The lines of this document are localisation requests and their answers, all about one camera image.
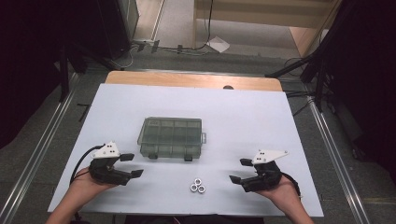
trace wooden panel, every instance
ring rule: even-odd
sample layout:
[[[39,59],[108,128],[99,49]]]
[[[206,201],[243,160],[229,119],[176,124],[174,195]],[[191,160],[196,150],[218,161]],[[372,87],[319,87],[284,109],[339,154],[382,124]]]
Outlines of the wooden panel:
[[[320,37],[320,33],[331,27],[340,4],[341,0],[332,1],[328,10],[318,20],[315,28],[290,27],[291,35],[302,57],[310,52],[315,41]]]
[[[328,0],[215,0],[212,19],[315,28],[330,7]],[[195,8],[196,19],[207,18],[210,1],[195,0]]]
[[[195,47],[196,19],[208,18],[210,0],[195,0],[192,45]],[[302,57],[315,40],[330,27],[341,0],[215,0],[212,19],[290,26]]]
[[[236,90],[282,91],[279,80],[268,77],[230,77],[165,72],[112,71],[106,83],[149,86],[175,86],[223,89],[232,86]]]

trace white tabletop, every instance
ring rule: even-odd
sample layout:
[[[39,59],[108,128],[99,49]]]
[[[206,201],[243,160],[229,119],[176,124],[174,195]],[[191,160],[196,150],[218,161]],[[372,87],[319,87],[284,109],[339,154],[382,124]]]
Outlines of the white tabletop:
[[[142,157],[137,138],[147,117],[201,119],[207,143],[201,158],[151,160]],[[287,150],[277,165],[299,183],[311,217],[323,217],[309,167],[284,92],[102,84],[49,205],[53,211],[68,188],[79,158],[91,147],[114,140],[132,161],[117,161],[118,170],[144,169],[127,186],[110,189],[86,204],[84,212],[231,216],[283,216],[269,200],[231,182],[229,175],[255,175],[240,159],[253,159],[259,149]],[[86,158],[80,168],[89,166]],[[200,194],[190,185],[199,177]]]

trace plastic storage box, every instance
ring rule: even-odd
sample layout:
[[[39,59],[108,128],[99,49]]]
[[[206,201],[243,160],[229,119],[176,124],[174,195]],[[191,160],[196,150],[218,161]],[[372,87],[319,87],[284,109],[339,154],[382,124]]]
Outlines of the plastic storage box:
[[[137,144],[144,157],[199,159],[204,142],[200,119],[146,118]]]

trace white gripper part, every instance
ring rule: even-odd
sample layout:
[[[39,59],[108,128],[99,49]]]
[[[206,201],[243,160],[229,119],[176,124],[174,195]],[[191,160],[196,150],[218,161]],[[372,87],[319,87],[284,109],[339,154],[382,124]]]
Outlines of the white gripper part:
[[[111,141],[92,154],[93,159],[119,157],[120,152],[114,141]]]
[[[253,165],[268,163],[270,161],[274,161],[276,159],[279,159],[279,158],[287,156],[287,155],[289,155],[288,151],[260,149],[251,163]]]

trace human hand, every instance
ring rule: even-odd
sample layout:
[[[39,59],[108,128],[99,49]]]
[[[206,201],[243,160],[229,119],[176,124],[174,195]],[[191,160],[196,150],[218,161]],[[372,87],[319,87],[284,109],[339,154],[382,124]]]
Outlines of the human hand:
[[[61,202],[49,216],[46,224],[68,224],[71,217],[99,193],[117,185],[103,184],[95,181],[88,167],[81,169],[71,183]]]
[[[116,186],[117,185],[100,183],[94,180],[90,175],[88,167],[86,167],[77,172],[76,178],[71,183],[67,193],[70,191],[76,203],[82,206],[99,193]]]
[[[282,175],[274,189],[260,190],[256,193],[268,198],[293,223],[314,223],[306,213],[293,183]]]

